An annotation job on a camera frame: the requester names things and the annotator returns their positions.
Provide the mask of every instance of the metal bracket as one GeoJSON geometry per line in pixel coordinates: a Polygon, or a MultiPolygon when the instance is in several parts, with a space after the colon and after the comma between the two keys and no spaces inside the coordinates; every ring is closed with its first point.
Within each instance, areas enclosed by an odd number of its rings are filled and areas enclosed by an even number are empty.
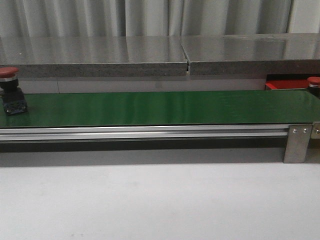
{"type": "Polygon", "coordinates": [[[320,139],[320,122],[315,122],[313,124],[311,138],[312,139],[320,139]]]}
{"type": "Polygon", "coordinates": [[[291,125],[283,162],[286,164],[304,163],[312,132],[311,124],[291,125]]]}
{"type": "Polygon", "coordinates": [[[14,75],[14,76],[12,76],[12,77],[9,77],[9,78],[0,78],[0,82],[11,82],[11,81],[13,81],[13,80],[16,80],[18,77],[17,77],[17,75],[14,75]]]}

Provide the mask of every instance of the white floor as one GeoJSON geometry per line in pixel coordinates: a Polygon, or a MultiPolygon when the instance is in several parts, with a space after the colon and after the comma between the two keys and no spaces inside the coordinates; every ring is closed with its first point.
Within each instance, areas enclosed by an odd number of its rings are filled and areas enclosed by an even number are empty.
{"type": "MultiPolygon", "coordinates": [[[[187,159],[199,150],[175,152],[187,159]]],[[[0,160],[173,153],[0,153],[0,160]]],[[[214,157],[208,153],[199,158],[214,157]]],[[[0,239],[319,240],[320,164],[2,167],[0,239]]]]}

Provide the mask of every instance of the white curtain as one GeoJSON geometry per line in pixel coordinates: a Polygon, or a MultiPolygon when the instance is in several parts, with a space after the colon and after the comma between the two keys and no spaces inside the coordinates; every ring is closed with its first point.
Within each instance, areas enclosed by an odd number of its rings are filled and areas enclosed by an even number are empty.
{"type": "Polygon", "coordinates": [[[0,0],[0,37],[318,33],[320,0],[0,0]]]}

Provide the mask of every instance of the aluminum rail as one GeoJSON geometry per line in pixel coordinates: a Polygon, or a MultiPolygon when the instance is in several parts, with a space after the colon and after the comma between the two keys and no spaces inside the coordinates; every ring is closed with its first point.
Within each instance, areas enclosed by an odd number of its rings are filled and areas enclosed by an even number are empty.
{"type": "Polygon", "coordinates": [[[288,136],[289,124],[0,128],[0,142],[288,136]]]}

